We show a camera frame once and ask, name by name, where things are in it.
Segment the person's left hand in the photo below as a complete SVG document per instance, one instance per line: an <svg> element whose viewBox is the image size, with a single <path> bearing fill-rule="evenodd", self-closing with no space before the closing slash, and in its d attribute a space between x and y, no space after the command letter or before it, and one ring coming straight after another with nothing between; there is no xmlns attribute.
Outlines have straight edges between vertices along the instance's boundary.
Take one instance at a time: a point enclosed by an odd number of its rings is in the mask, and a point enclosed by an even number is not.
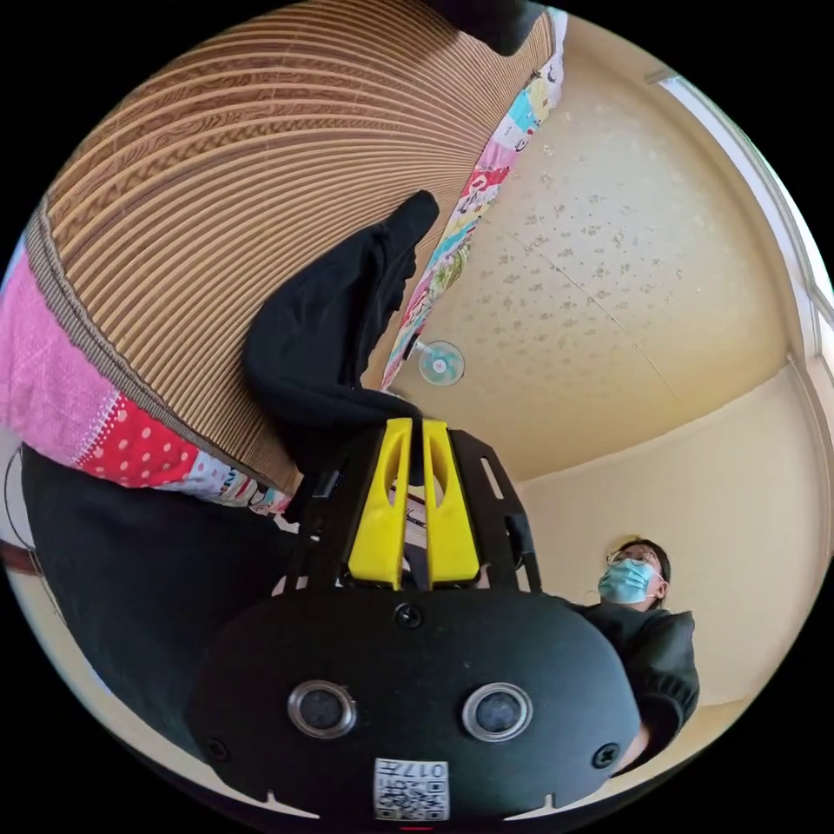
<svg viewBox="0 0 834 834"><path fill-rule="evenodd" d="M652 729L645 721L642 721L635 739L619 761L617 776L639 768L652 757Z"/></svg>

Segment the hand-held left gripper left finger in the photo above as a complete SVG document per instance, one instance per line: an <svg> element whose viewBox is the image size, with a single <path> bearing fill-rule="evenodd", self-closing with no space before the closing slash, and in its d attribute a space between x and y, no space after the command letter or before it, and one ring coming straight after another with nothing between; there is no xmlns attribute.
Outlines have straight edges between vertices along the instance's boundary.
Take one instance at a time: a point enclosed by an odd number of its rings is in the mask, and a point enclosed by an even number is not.
<svg viewBox="0 0 834 834"><path fill-rule="evenodd" d="M387 423L347 561L352 579L394 591L401 589L407 516L407 494L395 487L408 484L412 432L408 418Z"/></svg>

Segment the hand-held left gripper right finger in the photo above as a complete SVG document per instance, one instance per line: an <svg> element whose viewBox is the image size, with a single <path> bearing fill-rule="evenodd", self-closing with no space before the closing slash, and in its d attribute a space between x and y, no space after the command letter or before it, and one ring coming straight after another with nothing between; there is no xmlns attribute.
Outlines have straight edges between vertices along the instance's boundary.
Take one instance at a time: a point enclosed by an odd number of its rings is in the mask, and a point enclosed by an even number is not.
<svg viewBox="0 0 834 834"><path fill-rule="evenodd" d="M429 586L471 584L480 560L447 423L423 421L422 449Z"/></svg>

